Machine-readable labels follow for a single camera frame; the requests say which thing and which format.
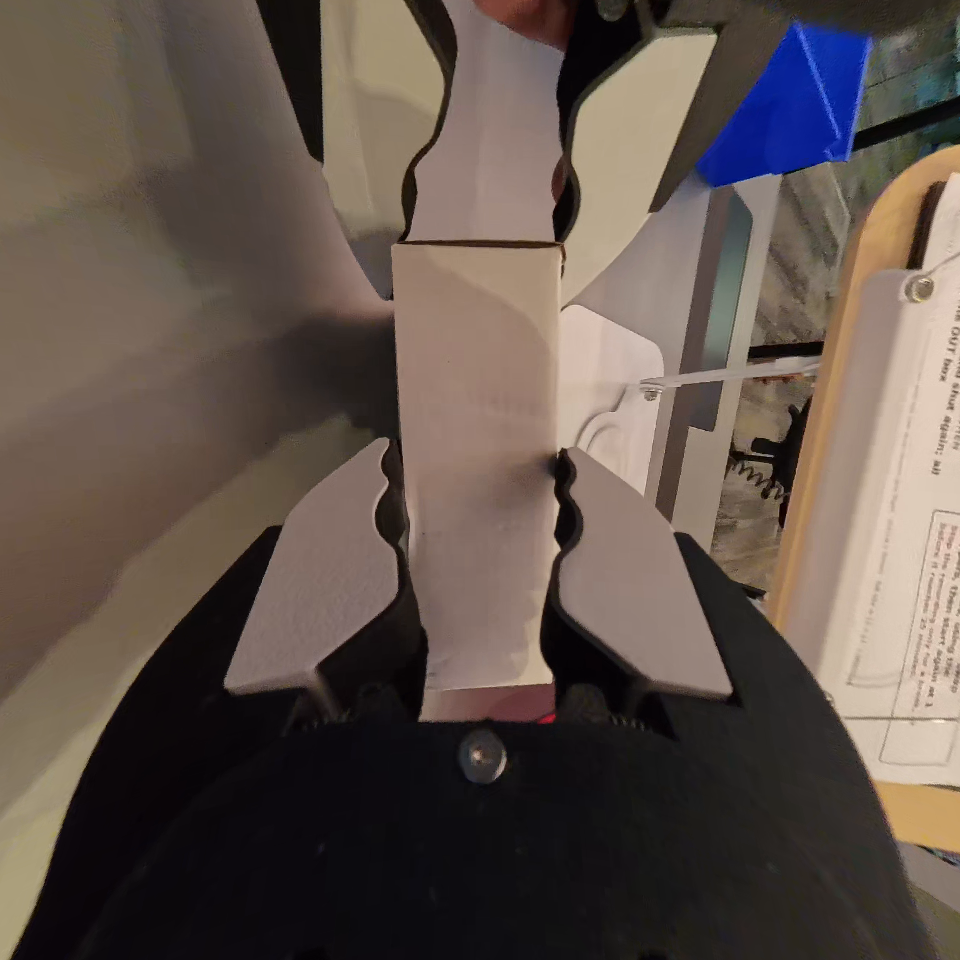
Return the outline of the thin metal rod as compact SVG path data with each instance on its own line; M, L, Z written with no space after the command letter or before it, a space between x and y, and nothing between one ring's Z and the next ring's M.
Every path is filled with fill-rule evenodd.
M727 367L647 378L639 382L637 389L644 395L657 396L682 387L704 384L742 382L752 379L808 378L815 376L820 366L821 361L817 358L793 356L738 368Z

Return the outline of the grey metal frame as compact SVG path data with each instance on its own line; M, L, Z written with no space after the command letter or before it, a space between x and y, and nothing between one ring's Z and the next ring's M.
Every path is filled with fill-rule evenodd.
M661 343L668 375L743 368L759 312L783 178L711 189L690 177L654 217L669 228L661 319L678 345ZM740 381L667 390L659 403L646 492L680 532L712 549L742 394Z

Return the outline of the white cardboard box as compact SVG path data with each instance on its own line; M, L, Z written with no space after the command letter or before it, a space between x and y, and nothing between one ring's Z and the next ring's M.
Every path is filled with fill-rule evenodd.
M444 5L448 112L392 252L423 718L535 721L554 704L540 631L556 555L561 53L475 2Z

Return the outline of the laminated printed instruction sheet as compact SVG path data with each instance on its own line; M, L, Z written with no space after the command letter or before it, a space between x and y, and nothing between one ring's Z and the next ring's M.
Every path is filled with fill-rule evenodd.
M958 174L918 266L861 295L812 551L833 559L818 679L878 781L958 788Z

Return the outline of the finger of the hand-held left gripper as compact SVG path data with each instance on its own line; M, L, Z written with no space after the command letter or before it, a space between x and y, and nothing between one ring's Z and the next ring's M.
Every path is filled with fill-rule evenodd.
M445 124L458 57L441 1L322 3L322 170L346 242L393 296L392 250L411 232L417 169Z
M597 280L649 219L717 39L712 29L655 30L574 102L562 302Z

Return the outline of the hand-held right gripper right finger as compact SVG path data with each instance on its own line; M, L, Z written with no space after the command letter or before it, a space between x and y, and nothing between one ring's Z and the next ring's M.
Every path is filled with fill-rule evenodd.
M676 534L655 506L586 452L556 463L558 521L541 651L559 699L576 686L607 702L734 693Z

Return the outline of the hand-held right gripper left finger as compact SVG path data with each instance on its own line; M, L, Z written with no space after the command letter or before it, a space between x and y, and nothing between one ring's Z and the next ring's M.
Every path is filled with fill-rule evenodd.
M402 548L402 459L378 438L324 478L282 526L223 685L423 698L428 642Z

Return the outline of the blue cube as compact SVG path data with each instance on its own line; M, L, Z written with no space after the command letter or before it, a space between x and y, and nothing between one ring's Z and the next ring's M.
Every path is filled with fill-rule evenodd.
M717 188L847 162L872 46L866 34L792 25L698 162L699 176Z

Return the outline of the white plastic tray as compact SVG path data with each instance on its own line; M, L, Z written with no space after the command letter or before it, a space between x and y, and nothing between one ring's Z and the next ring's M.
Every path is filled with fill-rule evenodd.
M581 305L559 315L558 445L578 449L643 494L665 373L659 347Z

